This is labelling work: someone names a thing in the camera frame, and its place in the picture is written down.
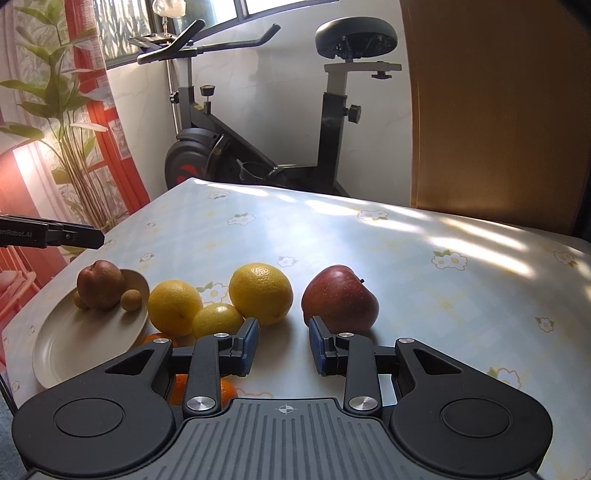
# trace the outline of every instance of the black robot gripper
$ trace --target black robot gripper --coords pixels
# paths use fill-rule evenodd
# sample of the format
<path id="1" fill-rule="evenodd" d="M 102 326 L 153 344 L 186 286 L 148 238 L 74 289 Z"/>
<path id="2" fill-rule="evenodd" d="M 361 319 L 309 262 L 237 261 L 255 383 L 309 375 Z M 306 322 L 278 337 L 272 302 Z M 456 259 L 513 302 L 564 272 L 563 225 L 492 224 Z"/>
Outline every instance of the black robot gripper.
<path id="1" fill-rule="evenodd" d="M 377 346 L 310 319 L 334 398 L 220 401 L 219 378 L 250 372 L 258 322 L 194 347 L 156 339 L 27 401 L 14 443 L 34 480 L 534 479 L 552 423 L 532 397 L 410 338 Z M 183 406 L 167 403 L 188 373 Z M 397 404 L 384 406 L 379 374 Z"/>

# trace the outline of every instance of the apple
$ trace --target apple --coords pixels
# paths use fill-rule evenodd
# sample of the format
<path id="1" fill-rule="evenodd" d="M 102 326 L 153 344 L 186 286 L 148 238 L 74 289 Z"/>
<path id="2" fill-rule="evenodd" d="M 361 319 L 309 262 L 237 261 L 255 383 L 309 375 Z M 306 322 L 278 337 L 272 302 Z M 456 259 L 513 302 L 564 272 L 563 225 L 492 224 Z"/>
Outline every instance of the apple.
<path id="1" fill-rule="evenodd" d="M 83 268 L 76 282 L 80 299 L 93 310 L 109 310 L 119 303 L 125 292 L 121 270 L 107 260 L 97 260 Z"/>
<path id="2" fill-rule="evenodd" d="M 333 265 L 316 275 L 301 298 L 304 322 L 315 315 L 331 333 L 367 332 L 378 318 L 378 299 L 345 265 Z"/>

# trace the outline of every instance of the brown pear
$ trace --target brown pear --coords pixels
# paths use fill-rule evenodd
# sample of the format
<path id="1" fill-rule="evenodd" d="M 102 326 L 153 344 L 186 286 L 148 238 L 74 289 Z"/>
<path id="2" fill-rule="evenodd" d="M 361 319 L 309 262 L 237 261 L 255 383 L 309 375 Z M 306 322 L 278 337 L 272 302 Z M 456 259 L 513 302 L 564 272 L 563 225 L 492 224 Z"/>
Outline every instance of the brown pear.
<path id="1" fill-rule="evenodd" d="M 93 310 L 109 310 L 125 292 L 121 270 L 107 260 L 97 260 L 83 268 L 76 282 L 80 299 Z"/>

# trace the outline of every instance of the bike handlebar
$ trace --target bike handlebar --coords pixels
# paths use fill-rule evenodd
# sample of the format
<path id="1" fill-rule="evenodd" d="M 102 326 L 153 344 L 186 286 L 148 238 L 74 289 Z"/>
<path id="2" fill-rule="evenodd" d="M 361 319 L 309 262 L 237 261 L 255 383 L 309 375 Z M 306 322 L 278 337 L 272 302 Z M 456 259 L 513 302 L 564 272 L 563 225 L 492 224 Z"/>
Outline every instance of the bike handlebar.
<path id="1" fill-rule="evenodd" d="M 193 37 L 203 29 L 205 22 L 203 20 L 195 20 L 190 24 L 171 44 L 160 47 L 152 44 L 148 51 L 138 55 L 137 62 L 142 65 L 145 63 L 151 63 L 153 61 L 171 60 L 186 57 L 196 57 L 202 53 L 208 51 L 220 51 L 220 50 L 234 50 L 236 48 L 248 48 L 248 47 L 260 47 L 272 39 L 281 27 L 277 24 L 273 24 L 269 30 L 267 30 L 263 36 L 257 40 L 246 40 L 237 42 L 226 42 L 226 43 L 215 43 L 211 45 L 201 45 L 197 47 L 186 47 L 187 43 L 193 39 Z M 139 39 L 133 39 L 134 45 L 146 49 L 146 42 Z"/>

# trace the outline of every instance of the green leaf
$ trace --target green leaf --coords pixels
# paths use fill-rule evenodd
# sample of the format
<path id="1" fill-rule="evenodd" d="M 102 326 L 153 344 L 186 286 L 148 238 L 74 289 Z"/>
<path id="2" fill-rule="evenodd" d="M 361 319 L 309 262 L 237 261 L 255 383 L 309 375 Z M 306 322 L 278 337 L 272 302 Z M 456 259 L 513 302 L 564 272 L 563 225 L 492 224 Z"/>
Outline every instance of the green leaf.
<path id="1" fill-rule="evenodd" d="M 22 82 L 20 80 L 4 80 L 3 82 L 0 82 L 0 86 L 6 88 L 13 88 L 15 90 L 20 90 L 22 92 L 32 93 L 40 99 L 45 99 L 45 89 L 37 87 L 35 85 L 31 85 L 30 83 Z"/>
<path id="2" fill-rule="evenodd" d="M 45 103 L 33 103 L 33 102 L 23 102 L 19 103 L 25 111 L 29 112 L 31 115 L 39 116 L 41 118 L 54 118 L 53 112 L 51 109 L 45 105 Z"/>
<path id="3" fill-rule="evenodd" d="M 56 182 L 56 185 L 68 185 L 72 183 L 70 174 L 63 168 L 55 168 L 51 171 L 51 176 L 53 177 L 53 181 Z"/>
<path id="4" fill-rule="evenodd" d="M 73 92 L 72 95 L 68 98 L 68 101 L 65 105 L 66 111 L 76 111 L 80 107 L 85 106 L 88 102 L 91 102 L 92 98 L 85 97 L 84 95 L 79 94 L 78 92 Z"/>
<path id="5" fill-rule="evenodd" d="M 35 40 L 33 40 L 33 37 L 29 35 L 29 32 L 27 30 L 25 30 L 21 25 L 17 26 L 15 28 L 15 30 L 17 31 L 17 33 L 24 38 L 27 42 L 29 43 L 35 43 Z"/>
<path id="6" fill-rule="evenodd" d="M 95 147 L 95 143 L 96 143 L 96 137 L 94 135 L 92 135 L 92 137 L 90 137 L 88 140 L 86 140 L 86 142 L 84 142 L 84 158 L 87 159 L 88 155 L 90 155 L 90 152 L 92 152 L 92 150 Z"/>
<path id="7" fill-rule="evenodd" d="M 59 79 L 57 77 L 56 69 L 50 65 L 50 74 L 47 86 L 45 87 L 45 103 L 52 112 L 60 112 L 60 88 L 58 85 Z"/>
<path id="8" fill-rule="evenodd" d="M 47 2 L 45 16 L 51 21 L 53 25 L 57 25 L 59 23 L 63 8 L 63 0 L 49 0 Z"/>
<path id="9" fill-rule="evenodd" d="M 86 248 L 68 247 L 67 245 L 62 245 L 61 248 L 63 248 L 66 252 L 72 255 L 80 255 L 83 251 L 86 250 Z"/>
<path id="10" fill-rule="evenodd" d="M 23 124 L 5 123 L 0 127 L 0 132 L 19 135 L 20 137 L 29 138 L 30 140 L 43 140 L 45 138 L 45 134 L 42 130 Z"/>
<path id="11" fill-rule="evenodd" d="M 77 43 L 82 43 L 92 37 L 94 37 L 96 35 L 96 29 L 95 28 L 88 28 L 87 30 L 83 30 L 80 33 L 78 33 L 77 36 L 75 36 L 74 38 L 70 39 L 70 45 L 76 45 Z"/>
<path id="12" fill-rule="evenodd" d="M 40 59 L 42 59 L 45 63 L 49 65 L 49 52 L 39 45 L 29 45 L 28 43 L 21 44 L 21 47 L 26 48 L 28 51 L 36 55 Z"/>
<path id="13" fill-rule="evenodd" d="M 39 22 L 41 22 L 44 25 L 53 25 L 53 22 L 49 20 L 49 18 L 47 18 L 41 10 L 37 10 L 36 8 L 30 7 L 14 7 L 14 9 L 38 19 Z"/>
<path id="14" fill-rule="evenodd" d="M 67 50 L 69 45 L 62 45 L 61 47 L 57 47 L 54 51 L 51 52 L 49 55 L 49 65 L 55 66 L 61 60 L 64 55 L 64 52 Z"/>

